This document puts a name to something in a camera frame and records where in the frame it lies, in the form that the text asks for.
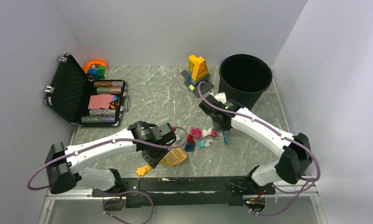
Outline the blue hand brush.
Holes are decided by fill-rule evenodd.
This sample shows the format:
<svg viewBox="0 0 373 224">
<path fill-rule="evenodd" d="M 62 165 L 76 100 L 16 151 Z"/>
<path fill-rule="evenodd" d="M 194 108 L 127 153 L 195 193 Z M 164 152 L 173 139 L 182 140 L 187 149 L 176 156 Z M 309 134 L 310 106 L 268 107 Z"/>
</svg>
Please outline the blue hand brush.
<svg viewBox="0 0 373 224">
<path fill-rule="evenodd" d="M 222 135 L 223 135 L 223 141 L 224 141 L 224 144 L 225 144 L 225 145 L 228 145 L 227 136 L 226 136 L 226 131 L 223 131 L 223 132 L 222 132 Z"/>
</svg>

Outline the yellow slotted plastic scoop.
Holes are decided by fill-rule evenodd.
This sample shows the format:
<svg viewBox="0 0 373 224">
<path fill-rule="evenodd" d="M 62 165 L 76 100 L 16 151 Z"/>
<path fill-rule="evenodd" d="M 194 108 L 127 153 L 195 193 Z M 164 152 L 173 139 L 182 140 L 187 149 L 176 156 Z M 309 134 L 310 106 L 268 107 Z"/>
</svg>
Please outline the yellow slotted plastic scoop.
<svg viewBox="0 0 373 224">
<path fill-rule="evenodd" d="M 137 168 L 136 174 L 138 177 L 144 177 L 151 169 L 156 168 L 157 165 L 165 164 L 167 166 L 177 166 L 187 159 L 187 154 L 181 148 L 170 149 L 165 156 L 161 158 L 156 164 L 148 162 L 147 165 Z"/>
</svg>

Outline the black ribbed waste bin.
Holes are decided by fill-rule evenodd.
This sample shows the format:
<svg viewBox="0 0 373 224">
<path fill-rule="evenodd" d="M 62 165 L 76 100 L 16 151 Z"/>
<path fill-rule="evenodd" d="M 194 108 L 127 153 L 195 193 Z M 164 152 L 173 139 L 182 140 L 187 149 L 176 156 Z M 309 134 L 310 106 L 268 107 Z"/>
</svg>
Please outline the black ribbed waste bin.
<svg viewBox="0 0 373 224">
<path fill-rule="evenodd" d="M 224 59 L 219 68 L 218 92 L 251 110 L 260 96 L 271 85 L 270 67 L 261 59 L 236 54 Z"/>
</svg>

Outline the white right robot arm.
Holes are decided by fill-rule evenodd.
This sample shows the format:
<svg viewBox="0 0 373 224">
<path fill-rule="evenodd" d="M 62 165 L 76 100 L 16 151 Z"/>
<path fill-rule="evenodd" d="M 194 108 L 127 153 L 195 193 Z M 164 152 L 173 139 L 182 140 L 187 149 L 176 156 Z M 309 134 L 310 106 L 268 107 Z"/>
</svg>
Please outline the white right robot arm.
<svg viewBox="0 0 373 224">
<path fill-rule="evenodd" d="M 241 131 L 262 143 L 278 157 L 278 160 L 265 166 L 256 166 L 250 171 L 246 189 L 252 194 L 259 193 L 266 184 L 276 181 L 297 184 L 313 161 L 306 135 L 282 131 L 235 100 L 222 103 L 208 95 L 199 107 L 211 117 L 215 127 L 222 131 Z"/>
</svg>

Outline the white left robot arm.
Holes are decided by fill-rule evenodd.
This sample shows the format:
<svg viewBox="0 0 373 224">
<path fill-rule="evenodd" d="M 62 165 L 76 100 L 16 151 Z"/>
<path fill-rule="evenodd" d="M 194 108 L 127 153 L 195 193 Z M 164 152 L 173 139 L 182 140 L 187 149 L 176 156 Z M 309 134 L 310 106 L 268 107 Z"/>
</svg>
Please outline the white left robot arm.
<svg viewBox="0 0 373 224">
<path fill-rule="evenodd" d="M 145 161 L 155 168 L 175 142 L 176 134 L 169 123 L 157 126 L 137 121 L 92 142 L 68 147 L 61 142 L 53 144 L 45 161 L 50 192 L 61 194 L 75 187 L 86 187 L 116 196 L 125 190 L 119 171 L 93 169 L 93 164 L 140 151 Z"/>
</svg>

